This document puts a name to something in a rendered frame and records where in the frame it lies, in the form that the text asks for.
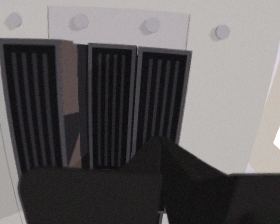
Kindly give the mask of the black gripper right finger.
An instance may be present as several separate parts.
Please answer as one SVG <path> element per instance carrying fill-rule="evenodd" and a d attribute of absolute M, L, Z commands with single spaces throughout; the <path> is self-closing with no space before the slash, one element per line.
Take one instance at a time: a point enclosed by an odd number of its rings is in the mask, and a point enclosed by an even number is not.
<path fill-rule="evenodd" d="M 239 224 L 248 211 L 280 209 L 280 173 L 227 175 L 167 137 L 158 138 L 169 224 Z"/>

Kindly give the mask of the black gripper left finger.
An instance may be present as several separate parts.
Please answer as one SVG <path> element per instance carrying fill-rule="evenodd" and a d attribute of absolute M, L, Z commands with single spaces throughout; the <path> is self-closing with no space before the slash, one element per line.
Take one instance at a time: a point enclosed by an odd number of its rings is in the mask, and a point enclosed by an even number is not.
<path fill-rule="evenodd" d="M 18 195 L 27 224 L 156 224 L 161 143 L 151 136 L 118 170 L 40 166 Z"/>

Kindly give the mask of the grey open rack frame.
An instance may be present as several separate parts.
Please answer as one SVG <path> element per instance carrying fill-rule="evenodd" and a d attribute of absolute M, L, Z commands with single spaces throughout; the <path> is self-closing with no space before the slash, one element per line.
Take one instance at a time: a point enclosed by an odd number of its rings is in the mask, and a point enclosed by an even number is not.
<path fill-rule="evenodd" d="M 280 43 L 280 0 L 0 0 L 0 38 L 192 51 L 179 146 L 245 173 Z M 26 224 L 0 69 L 0 224 Z"/>

